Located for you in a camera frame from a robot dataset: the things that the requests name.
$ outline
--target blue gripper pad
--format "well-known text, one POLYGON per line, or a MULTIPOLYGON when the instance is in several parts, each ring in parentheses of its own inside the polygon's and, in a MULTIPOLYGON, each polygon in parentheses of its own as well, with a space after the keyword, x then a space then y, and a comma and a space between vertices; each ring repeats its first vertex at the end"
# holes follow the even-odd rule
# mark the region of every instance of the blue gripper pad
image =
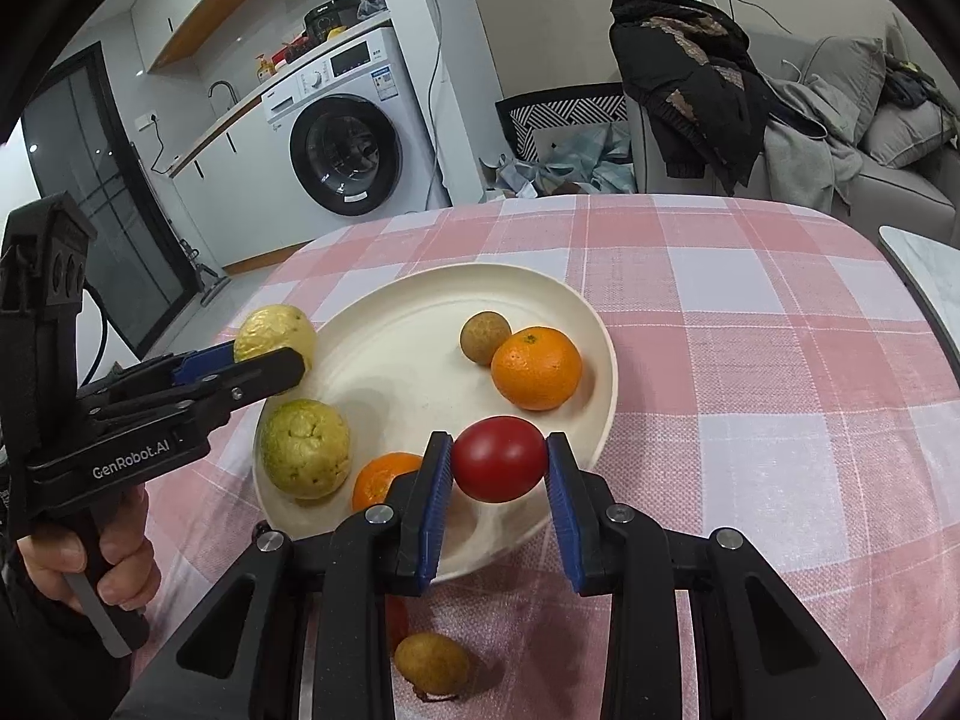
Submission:
POLYGON ((193 384, 208 373, 233 365, 233 341, 194 352, 174 371, 174 385, 193 384))
POLYGON ((557 534, 557 543, 560 546, 560 558, 563 560, 563 571, 573 585, 573 591, 579 593, 584 588, 584 562, 580 541, 580 528, 574 514, 573 502, 570 498, 571 474, 579 477, 580 470, 576 463, 570 469, 573 454, 570 445, 562 433, 553 433, 546 440, 547 458, 549 467, 546 475, 546 494, 550 501, 550 514, 553 515, 553 530, 557 534))
POLYGON ((440 564, 440 548, 443 546, 443 524, 446 506, 450 502, 453 487, 453 471, 450 469, 450 453, 453 438, 448 434, 435 433, 427 447, 427 455, 438 454, 433 480, 424 507, 424 519, 419 532, 419 562, 416 566, 416 582, 422 591, 437 576, 440 564))
POLYGON ((597 501, 602 498, 602 507, 613 503, 607 483, 579 469, 563 433, 551 433, 546 450, 546 493, 563 571, 580 595, 609 593, 611 577, 604 562, 600 523, 592 497, 593 494, 597 501))

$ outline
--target human hand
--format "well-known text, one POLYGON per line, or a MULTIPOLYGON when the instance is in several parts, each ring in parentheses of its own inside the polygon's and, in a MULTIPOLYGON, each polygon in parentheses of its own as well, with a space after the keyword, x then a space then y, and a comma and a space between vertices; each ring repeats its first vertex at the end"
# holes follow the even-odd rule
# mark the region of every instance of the human hand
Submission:
MULTIPOLYGON (((149 503, 143 485, 127 490, 112 521, 100 534, 100 551, 113 566, 97 584, 97 594, 107 605, 124 610, 140 608, 160 589, 154 546, 143 533, 149 503)), ((64 579, 64 573, 78 574, 86 567, 80 537, 64 527, 45 523, 32 536, 21 538, 17 546, 37 589, 83 614, 79 599, 64 579)))

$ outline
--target washing machine control panel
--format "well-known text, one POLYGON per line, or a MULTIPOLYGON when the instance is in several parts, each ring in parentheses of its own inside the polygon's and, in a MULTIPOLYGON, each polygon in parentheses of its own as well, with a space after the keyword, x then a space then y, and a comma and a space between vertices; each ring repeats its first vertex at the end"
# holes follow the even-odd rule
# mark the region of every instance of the washing machine control panel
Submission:
POLYGON ((264 93, 267 121, 271 124, 278 122, 317 98, 331 84, 339 85, 352 76, 367 73, 371 65, 382 64, 388 58, 383 34, 379 29, 337 47, 264 93))

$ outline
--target washing machine door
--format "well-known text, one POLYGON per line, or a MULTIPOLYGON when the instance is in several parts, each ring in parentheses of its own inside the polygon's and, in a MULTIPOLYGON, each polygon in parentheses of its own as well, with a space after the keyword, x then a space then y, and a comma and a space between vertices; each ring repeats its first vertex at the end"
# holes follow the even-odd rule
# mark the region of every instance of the washing machine door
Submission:
POLYGON ((369 100, 330 95, 308 105, 290 134, 296 177, 323 208, 360 217, 390 197, 400 177, 400 138, 369 100))

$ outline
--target black jacket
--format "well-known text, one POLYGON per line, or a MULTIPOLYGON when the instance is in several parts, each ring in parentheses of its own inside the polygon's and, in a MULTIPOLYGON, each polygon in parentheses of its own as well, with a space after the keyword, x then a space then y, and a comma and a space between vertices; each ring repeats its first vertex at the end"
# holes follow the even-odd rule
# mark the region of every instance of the black jacket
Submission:
POLYGON ((702 178, 709 164, 728 194, 746 185, 775 100, 747 34, 695 0, 613 0, 611 12, 624 92, 646 108, 667 175, 702 178))
MULTIPOLYGON (((0 565, 3 565, 0 536, 0 565)), ((106 720, 130 687, 88 619, 41 596, 16 551, 0 581, 0 718, 106 720)))

